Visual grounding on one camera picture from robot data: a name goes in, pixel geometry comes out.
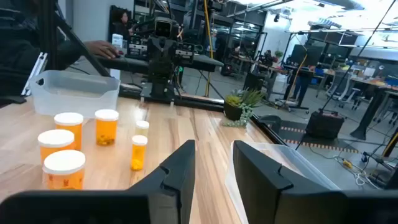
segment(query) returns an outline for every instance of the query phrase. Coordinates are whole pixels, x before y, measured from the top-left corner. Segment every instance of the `pill bottle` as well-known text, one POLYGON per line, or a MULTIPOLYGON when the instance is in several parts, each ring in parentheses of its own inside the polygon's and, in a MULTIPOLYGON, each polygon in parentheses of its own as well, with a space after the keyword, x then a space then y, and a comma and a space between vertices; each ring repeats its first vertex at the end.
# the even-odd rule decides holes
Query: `pill bottle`
POLYGON ((76 150, 55 152, 44 160, 44 181, 50 190, 82 190, 86 157, 76 150))
POLYGON ((115 110, 98 110, 95 112, 96 143, 110 146, 115 143, 119 113, 115 110))
POLYGON ((81 150, 83 139, 83 115, 79 113, 60 113, 54 117, 55 129, 71 131, 75 135, 75 149, 81 150))
POLYGON ((40 146, 42 164, 44 159, 55 152, 75 149, 75 135, 68 130, 45 131, 37 137, 40 146))
POLYGON ((131 170, 141 170, 144 168, 145 150, 147 147, 148 139, 145 136, 132 137, 132 152, 131 152, 131 170))
POLYGON ((136 135, 143 135, 148 138, 149 122, 137 121, 136 122, 136 135))

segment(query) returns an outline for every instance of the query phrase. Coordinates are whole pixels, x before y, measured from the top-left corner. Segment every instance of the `office chair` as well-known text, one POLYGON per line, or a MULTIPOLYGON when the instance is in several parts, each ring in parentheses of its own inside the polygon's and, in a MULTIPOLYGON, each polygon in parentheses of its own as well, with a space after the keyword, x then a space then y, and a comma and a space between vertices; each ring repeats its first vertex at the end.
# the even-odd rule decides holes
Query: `office chair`
POLYGON ((351 81, 352 73, 348 73, 345 77, 346 71, 340 70, 335 72, 333 82, 330 88, 326 91, 326 95, 331 97, 332 100, 336 101, 336 104, 340 108, 344 108, 345 104, 351 103, 354 99, 355 94, 360 90, 354 88, 354 82, 351 81))

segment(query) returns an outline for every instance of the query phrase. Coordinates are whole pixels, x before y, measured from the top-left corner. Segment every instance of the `wooden table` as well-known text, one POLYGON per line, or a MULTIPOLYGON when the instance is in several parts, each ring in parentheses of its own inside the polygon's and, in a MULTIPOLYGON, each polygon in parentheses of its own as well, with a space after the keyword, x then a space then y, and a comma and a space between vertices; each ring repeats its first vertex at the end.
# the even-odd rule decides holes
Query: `wooden table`
MULTIPOLYGON (((225 187, 231 142, 270 142, 252 123, 247 128, 220 125, 224 115, 137 100, 118 99, 116 144, 95 144, 95 122, 85 120, 82 152, 86 155, 84 189, 127 189, 152 172, 186 140, 196 140, 196 181, 190 223, 240 223, 225 187), (142 171, 130 170, 131 137, 137 120, 150 122, 142 171)), ((54 128, 52 116, 35 113, 32 99, 0 110, 0 201, 23 190, 43 189, 37 136, 54 128)))

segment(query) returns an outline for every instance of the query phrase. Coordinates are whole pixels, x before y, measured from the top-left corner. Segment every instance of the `black plant pot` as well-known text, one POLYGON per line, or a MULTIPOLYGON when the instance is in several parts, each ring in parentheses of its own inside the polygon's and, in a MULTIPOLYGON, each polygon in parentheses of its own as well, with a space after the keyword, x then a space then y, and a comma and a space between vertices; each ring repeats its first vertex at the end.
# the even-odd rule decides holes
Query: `black plant pot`
POLYGON ((224 114, 231 121, 237 121, 241 119, 242 109, 234 107, 227 102, 224 102, 224 114))

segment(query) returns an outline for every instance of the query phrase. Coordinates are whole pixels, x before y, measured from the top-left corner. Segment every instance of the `computer monitor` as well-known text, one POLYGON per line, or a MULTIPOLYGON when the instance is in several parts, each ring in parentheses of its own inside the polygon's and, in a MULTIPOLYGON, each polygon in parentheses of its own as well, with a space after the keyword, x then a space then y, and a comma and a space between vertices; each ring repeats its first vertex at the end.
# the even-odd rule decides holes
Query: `computer monitor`
POLYGON ((323 47, 317 47, 311 45, 306 45, 304 47, 300 44, 296 44, 293 48, 292 56, 290 56, 290 61, 300 65, 303 62, 305 54, 307 54, 307 59, 304 61, 303 66, 304 67, 309 65, 316 66, 320 60, 323 47))

